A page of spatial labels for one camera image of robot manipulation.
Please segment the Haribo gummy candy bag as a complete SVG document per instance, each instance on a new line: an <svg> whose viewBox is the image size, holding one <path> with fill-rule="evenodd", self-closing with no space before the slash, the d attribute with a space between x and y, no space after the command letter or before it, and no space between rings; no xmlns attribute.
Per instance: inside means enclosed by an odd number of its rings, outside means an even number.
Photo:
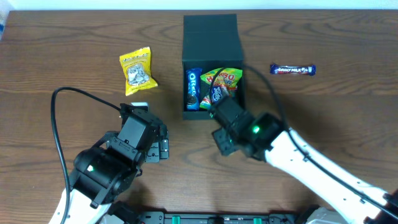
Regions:
<svg viewBox="0 0 398 224"><path fill-rule="evenodd" d="M213 86L221 86L223 89L223 97L229 96L234 97L238 89L238 82L242 78L243 71L237 68L225 68L217 76ZM211 95L208 93L208 87L205 88L205 96L200 103L200 108L208 110L210 109L213 102L211 101Z"/></svg>

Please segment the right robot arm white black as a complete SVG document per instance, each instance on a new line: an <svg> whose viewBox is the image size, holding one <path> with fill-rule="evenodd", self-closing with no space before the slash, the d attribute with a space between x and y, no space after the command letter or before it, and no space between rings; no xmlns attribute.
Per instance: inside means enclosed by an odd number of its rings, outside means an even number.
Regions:
<svg viewBox="0 0 398 224"><path fill-rule="evenodd" d="M350 174L317 151L282 120L248 111L211 112L221 126L213 136L222 155L237 149L296 178L347 223L397 223L397 194Z"/></svg>

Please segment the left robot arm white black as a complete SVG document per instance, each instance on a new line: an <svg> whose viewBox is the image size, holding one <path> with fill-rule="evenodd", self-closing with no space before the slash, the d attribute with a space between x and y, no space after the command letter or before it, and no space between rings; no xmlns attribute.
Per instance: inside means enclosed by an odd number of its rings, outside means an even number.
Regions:
<svg viewBox="0 0 398 224"><path fill-rule="evenodd" d="M119 132L108 131L76 156L51 223L100 222L117 197L142 175L144 163L168 157L164 124L141 128L125 124Z"/></svg>

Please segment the blue Oreo cookie pack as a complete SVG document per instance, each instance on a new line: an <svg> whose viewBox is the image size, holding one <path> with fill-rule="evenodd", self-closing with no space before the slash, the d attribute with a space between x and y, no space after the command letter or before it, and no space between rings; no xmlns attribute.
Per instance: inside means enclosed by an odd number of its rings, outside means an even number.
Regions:
<svg viewBox="0 0 398 224"><path fill-rule="evenodd" d="M200 107L200 76L201 68L186 71L187 77L187 110L198 111Z"/></svg>

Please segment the blue Eclipse mint pack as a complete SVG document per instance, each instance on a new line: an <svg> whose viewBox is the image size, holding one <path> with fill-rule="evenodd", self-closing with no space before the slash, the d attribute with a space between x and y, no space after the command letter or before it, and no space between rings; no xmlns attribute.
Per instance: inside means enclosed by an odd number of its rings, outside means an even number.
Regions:
<svg viewBox="0 0 398 224"><path fill-rule="evenodd" d="M213 86L211 88L211 101L216 103L223 97L223 89L221 86Z"/></svg>

